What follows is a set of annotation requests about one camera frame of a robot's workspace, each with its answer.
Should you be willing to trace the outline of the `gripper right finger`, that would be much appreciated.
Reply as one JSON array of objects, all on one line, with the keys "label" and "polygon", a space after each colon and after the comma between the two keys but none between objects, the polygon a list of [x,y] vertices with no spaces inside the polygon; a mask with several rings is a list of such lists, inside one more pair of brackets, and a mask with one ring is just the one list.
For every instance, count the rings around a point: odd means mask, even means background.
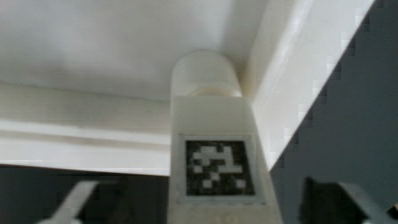
[{"label": "gripper right finger", "polygon": [[384,210],[355,184],[306,178],[300,224],[396,224],[396,207]]}]

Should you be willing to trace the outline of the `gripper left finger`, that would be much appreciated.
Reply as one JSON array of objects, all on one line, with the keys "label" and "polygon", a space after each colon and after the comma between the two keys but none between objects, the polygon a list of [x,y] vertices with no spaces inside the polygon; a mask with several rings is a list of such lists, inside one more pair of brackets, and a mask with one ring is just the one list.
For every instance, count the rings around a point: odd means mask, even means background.
[{"label": "gripper left finger", "polygon": [[43,219],[36,224],[84,224],[82,220],[78,219],[78,214],[98,184],[98,181],[80,181],[75,184],[52,217]]}]

